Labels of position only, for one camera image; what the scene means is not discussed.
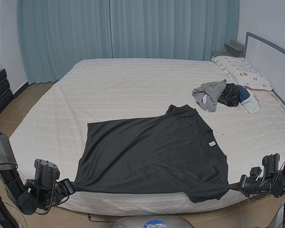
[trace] gray garment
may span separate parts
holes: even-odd
[[[216,105],[218,103],[218,98],[224,91],[227,81],[224,79],[220,82],[208,82],[201,84],[200,87],[192,91],[192,96],[196,100],[196,103],[200,105],[202,109],[209,112],[216,111]],[[206,96],[206,103],[203,102],[203,97]]]

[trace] mattress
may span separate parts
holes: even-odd
[[[33,106],[10,138],[23,181],[34,178],[34,160],[58,165],[60,178],[75,179],[87,139],[87,123],[165,114],[169,105],[196,108],[227,155],[229,183],[266,154],[285,160],[285,110],[267,91],[253,91],[258,114],[218,103],[202,110],[191,95],[202,83],[228,76],[214,62],[172,59],[92,59],[77,63]],[[229,190],[220,200],[192,203],[186,194],[77,192],[62,207],[102,215],[160,215],[219,209],[244,200]]]

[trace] floral pillow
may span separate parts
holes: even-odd
[[[219,56],[211,59],[228,75],[233,83],[250,89],[272,90],[270,82],[243,57]]]

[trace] white wall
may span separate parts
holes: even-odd
[[[239,0],[236,41],[244,45],[246,32],[285,49],[285,0]]]
[[[12,93],[26,82],[17,29],[17,0],[0,0],[0,69],[5,68]]]

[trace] teal curtain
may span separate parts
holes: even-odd
[[[110,0],[113,57],[210,60],[236,40],[239,0]]]
[[[109,0],[18,0],[29,84],[55,82],[83,59],[112,58]]]
[[[210,60],[235,40],[239,0],[18,0],[28,82],[92,58]]]

